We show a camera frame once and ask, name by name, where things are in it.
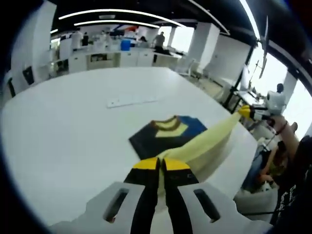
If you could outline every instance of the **laboratory room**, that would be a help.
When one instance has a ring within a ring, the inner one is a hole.
[[[1,66],[4,233],[303,233],[312,207],[303,6],[20,3]]]

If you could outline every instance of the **wristband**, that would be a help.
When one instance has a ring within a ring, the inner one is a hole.
[[[286,128],[286,126],[287,126],[287,124],[288,124],[288,122],[286,121],[286,123],[283,125],[283,127],[278,131],[278,132],[276,132],[276,136],[277,135],[280,135],[283,131],[284,131],[284,129]]]

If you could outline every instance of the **white cabinet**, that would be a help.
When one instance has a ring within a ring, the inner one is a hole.
[[[138,52],[121,52],[120,67],[136,67]]]
[[[68,59],[69,73],[87,71],[87,58],[85,55],[71,56]]]
[[[140,52],[137,58],[138,67],[151,67],[153,64],[154,54],[149,52]]]

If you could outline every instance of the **ceiling light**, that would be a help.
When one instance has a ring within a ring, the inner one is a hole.
[[[71,13],[69,15],[66,16],[62,16],[59,17],[59,20],[71,17],[71,16],[77,16],[77,15],[82,15],[82,14],[87,14],[87,13],[96,13],[96,12],[123,12],[123,13],[132,13],[132,14],[139,14],[139,15],[144,15],[144,16],[150,16],[150,17],[154,17],[160,20],[164,20],[167,21],[169,23],[173,23],[177,26],[180,27],[185,27],[183,24],[175,22],[171,19],[167,19],[161,16],[157,16],[157,15],[153,15],[153,14],[149,14],[149,13],[145,13],[145,12],[141,12],[141,11],[132,11],[132,10],[123,10],[123,9],[97,9],[97,10],[88,10],[88,11],[80,11],[80,12],[76,12],[76,13]]]
[[[209,10],[206,10],[204,7],[202,7],[201,5],[199,5],[197,2],[193,1],[193,0],[188,0],[190,3],[194,4],[195,6],[197,6],[199,9],[201,9],[203,12],[205,12],[207,15],[209,15],[221,28],[223,28],[223,30],[226,32],[226,34],[229,36],[230,32],[226,29],[226,27],[224,27],[224,25],[218,21],[216,19],[216,17],[214,17]]]
[[[57,31],[58,31],[58,29],[54,29],[54,30],[52,30],[52,31],[50,32],[50,34],[56,33]]]
[[[254,34],[255,34],[255,37],[260,40],[260,34],[259,34],[259,30],[258,30],[258,27],[257,27],[257,24],[254,20],[254,16],[252,14],[252,11],[250,10],[249,8],[249,5],[247,4],[246,0],[239,0],[240,3],[242,4],[242,6],[244,7],[244,10],[246,11],[246,14],[249,18],[249,21],[250,23],[252,24],[252,27],[253,27],[253,31],[254,31]]]
[[[81,22],[81,23],[75,23],[74,26],[84,25],[84,24],[91,24],[91,23],[125,23],[125,24],[140,24],[148,27],[153,28],[160,28],[157,25],[150,24],[150,23],[142,23],[142,22],[136,22],[136,21],[129,21],[129,20],[94,20],[94,21],[87,21],[87,22]]]

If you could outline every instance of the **blue container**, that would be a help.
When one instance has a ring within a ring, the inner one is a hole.
[[[122,51],[130,51],[131,41],[130,40],[122,40],[121,41],[121,50]]]

